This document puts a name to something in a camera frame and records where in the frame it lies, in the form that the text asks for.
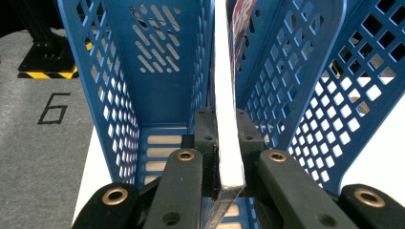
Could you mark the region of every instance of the black stand base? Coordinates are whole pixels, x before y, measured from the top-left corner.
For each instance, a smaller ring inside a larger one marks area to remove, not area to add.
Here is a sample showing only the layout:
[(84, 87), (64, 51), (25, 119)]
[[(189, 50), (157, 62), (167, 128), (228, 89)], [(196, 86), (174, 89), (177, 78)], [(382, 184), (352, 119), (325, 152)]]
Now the black stand base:
[(47, 42), (33, 42), (20, 72), (71, 73), (75, 61), (66, 37), (53, 34)]

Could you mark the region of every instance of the yellow and black hazard stripe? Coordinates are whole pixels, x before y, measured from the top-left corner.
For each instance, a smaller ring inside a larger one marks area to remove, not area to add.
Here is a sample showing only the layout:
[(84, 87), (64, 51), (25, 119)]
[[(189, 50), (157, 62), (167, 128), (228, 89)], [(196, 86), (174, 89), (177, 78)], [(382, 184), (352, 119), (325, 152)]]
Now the yellow and black hazard stripe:
[(17, 75), (18, 78), (33, 78), (33, 79), (53, 79), (53, 78), (62, 78), (62, 79), (71, 79), (78, 78), (77, 67), (71, 73), (41, 73), (41, 72), (22, 72)]

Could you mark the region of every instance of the brass rivet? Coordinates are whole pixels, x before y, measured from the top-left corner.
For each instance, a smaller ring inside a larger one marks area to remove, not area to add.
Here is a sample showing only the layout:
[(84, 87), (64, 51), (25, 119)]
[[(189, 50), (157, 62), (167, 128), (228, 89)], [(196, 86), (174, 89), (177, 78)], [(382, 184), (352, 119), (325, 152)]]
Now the brass rivet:
[(381, 208), (385, 206), (385, 201), (381, 196), (367, 189), (357, 189), (356, 191), (354, 191), (354, 196), (362, 203), (375, 208)]
[(124, 188), (117, 187), (107, 190), (104, 196), (102, 196), (102, 202), (106, 205), (117, 205), (122, 203), (128, 198), (128, 191)]
[(188, 161), (194, 158), (194, 154), (191, 152), (180, 152), (177, 154), (177, 158), (182, 161)]
[(277, 161), (277, 162), (283, 162), (283, 161), (286, 161), (287, 160), (287, 157), (286, 156), (284, 156), (284, 155), (282, 155), (282, 154), (280, 154), (280, 153), (270, 153), (269, 155), (268, 155), (268, 158), (270, 158), (270, 159), (272, 159), (272, 160), (274, 160), (274, 161)]

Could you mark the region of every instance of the gray carpet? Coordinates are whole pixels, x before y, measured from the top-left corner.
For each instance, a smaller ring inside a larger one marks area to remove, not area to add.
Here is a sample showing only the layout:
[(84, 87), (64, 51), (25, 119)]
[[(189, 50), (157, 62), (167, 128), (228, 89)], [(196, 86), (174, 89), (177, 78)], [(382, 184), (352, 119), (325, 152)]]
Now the gray carpet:
[[(93, 120), (79, 79), (16, 77), (31, 45), (26, 31), (0, 38), (0, 228), (70, 228)], [(52, 94), (70, 94), (50, 104), (66, 112), (39, 125)]]

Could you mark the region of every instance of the perforated basket wall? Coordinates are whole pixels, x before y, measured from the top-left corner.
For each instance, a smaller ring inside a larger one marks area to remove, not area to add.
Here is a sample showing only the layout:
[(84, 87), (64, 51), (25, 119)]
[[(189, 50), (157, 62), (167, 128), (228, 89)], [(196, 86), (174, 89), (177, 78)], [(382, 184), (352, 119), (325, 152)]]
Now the perforated basket wall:
[[(260, 3), (239, 58), (238, 106), (268, 147), (288, 151), (337, 194), (346, 170), (404, 94), (404, 1), (349, 1), (335, 42), (336, 25), (325, 23), (338, 17), (318, 11), (331, 3), (292, 1), (284, 20), (263, 31)], [(269, 37), (277, 39), (262, 42)]]
[(350, 15), (288, 148), (334, 193), (405, 92), (405, 1), (362, 1)]
[(212, 2), (58, 4), (112, 179), (136, 183), (142, 130), (187, 127), (206, 106)]

